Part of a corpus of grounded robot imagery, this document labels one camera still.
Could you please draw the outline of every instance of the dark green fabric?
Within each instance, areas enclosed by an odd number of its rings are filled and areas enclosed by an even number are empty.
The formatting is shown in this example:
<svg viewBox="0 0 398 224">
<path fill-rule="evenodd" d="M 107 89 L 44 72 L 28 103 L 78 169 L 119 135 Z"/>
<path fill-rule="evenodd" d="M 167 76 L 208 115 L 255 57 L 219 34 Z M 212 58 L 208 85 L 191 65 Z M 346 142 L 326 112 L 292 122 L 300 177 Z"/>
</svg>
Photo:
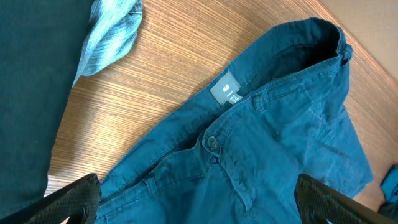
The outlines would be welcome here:
<svg viewBox="0 0 398 224">
<path fill-rule="evenodd" d="M 92 2 L 0 1 L 0 218 L 43 197 Z"/>
</svg>

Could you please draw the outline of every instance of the wood grain surface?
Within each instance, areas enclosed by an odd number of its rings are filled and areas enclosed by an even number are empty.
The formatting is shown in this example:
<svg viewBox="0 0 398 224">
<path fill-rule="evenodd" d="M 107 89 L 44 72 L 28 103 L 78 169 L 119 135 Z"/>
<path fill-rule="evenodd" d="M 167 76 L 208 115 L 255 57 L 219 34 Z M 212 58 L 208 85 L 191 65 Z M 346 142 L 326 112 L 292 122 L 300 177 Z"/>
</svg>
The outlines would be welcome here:
<svg viewBox="0 0 398 224">
<path fill-rule="evenodd" d="M 146 0 L 127 56 L 73 88 L 49 170 L 49 194 L 90 173 L 104 175 L 146 132 L 201 90 L 271 27 L 322 17 L 316 0 Z M 398 84 L 346 33 L 354 48 L 346 107 L 374 181 L 356 200 L 377 210 L 379 184 L 398 162 Z"/>
</svg>

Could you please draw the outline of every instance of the pants button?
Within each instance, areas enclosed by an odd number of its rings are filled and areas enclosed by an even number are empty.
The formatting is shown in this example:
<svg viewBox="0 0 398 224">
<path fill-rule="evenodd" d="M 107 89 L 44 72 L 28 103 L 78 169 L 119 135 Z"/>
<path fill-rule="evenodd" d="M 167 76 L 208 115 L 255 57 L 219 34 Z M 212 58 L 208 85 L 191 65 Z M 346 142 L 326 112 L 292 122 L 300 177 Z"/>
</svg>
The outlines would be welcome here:
<svg viewBox="0 0 398 224">
<path fill-rule="evenodd" d="M 207 145 L 210 147 L 210 149 L 216 149 L 217 148 L 217 140 L 214 138 L 214 136 L 210 136 L 207 139 Z"/>
</svg>

